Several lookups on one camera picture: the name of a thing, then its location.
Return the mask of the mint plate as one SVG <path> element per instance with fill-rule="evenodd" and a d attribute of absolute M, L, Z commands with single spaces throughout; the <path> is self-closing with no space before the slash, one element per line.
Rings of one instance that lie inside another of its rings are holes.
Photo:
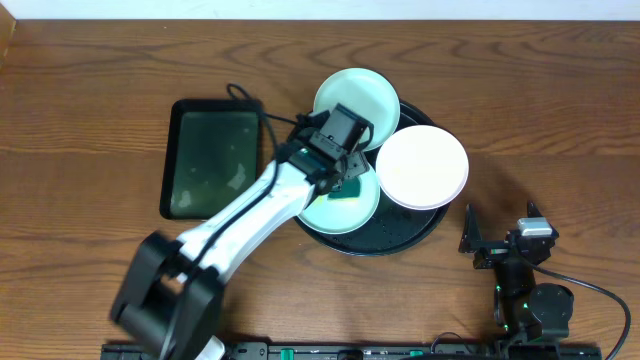
<path fill-rule="evenodd" d="M 306 226 L 320 233 L 345 234 L 362 227 L 375 213 L 381 189 L 373 168 L 355 177 L 361 181 L 358 198 L 333 200 L 317 197 L 299 216 Z"/>
<path fill-rule="evenodd" d="M 316 92 L 313 111 L 332 111 L 343 105 L 373 124 L 373 138 L 364 148 L 380 147 L 396 130 L 400 101 L 391 83 L 365 68 L 348 68 L 329 76 Z"/>

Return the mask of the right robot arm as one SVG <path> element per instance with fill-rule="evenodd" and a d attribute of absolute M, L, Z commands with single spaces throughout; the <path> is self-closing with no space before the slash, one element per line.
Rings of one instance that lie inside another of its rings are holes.
<path fill-rule="evenodd" d="M 466 207 L 458 251 L 473 256 L 476 270 L 495 275 L 494 319 L 516 342 L 557 341 L 569 336 L 574 295 L 565 286 L 538 283 L 535 267 L 551 256 L 559 237 L 534 203 L 501 241 L 482 237 L 476 213 Z"/>

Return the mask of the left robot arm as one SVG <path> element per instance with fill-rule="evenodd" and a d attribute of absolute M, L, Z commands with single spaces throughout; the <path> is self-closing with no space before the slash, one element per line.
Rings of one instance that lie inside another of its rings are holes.
<path fill-rule="evenodd" d="M 158 359 L 220 359 L 216 335 L 226 284 L 279 226 L 345 175 L 363 125 L 307 128 L 277 150 L 256 182 L 208 221 L 140 244 L 111 320 Z"/>

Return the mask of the white pink plate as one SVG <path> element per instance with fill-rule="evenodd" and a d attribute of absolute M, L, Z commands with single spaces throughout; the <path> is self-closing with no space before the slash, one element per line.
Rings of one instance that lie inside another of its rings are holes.
<path fill-rule="evenodd" d="M 394 133 L 380 147 L 376 174 L 383 192 L 412 210 L 432 210 L 461 193 L 469 160 L 460 141 L 435 126 L 415 125 Z"/>

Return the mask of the green yellow sponge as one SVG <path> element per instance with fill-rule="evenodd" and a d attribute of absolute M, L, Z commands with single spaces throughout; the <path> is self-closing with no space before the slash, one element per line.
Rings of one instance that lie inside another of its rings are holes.
<path fill-rule="evenodd" d="M 342 180 L 333 186 L 328 194 L 329 199 L 344 200 L 358 198 L 361 193 L 361 181 L 359 178 L 350 178 Z"/>

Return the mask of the mint plate top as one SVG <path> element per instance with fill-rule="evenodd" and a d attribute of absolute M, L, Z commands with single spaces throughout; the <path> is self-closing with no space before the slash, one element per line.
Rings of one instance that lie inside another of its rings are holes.
<path fill-rule="evenodd" d="M 313 111 L 332 111 L 343 105 L 373 124 L 373 138 L 364 148 L 380 147 L 396 130 L 400 101 L 391 83 L 365 68 L 348 68 L 329 76 L 316 92 Z"/>

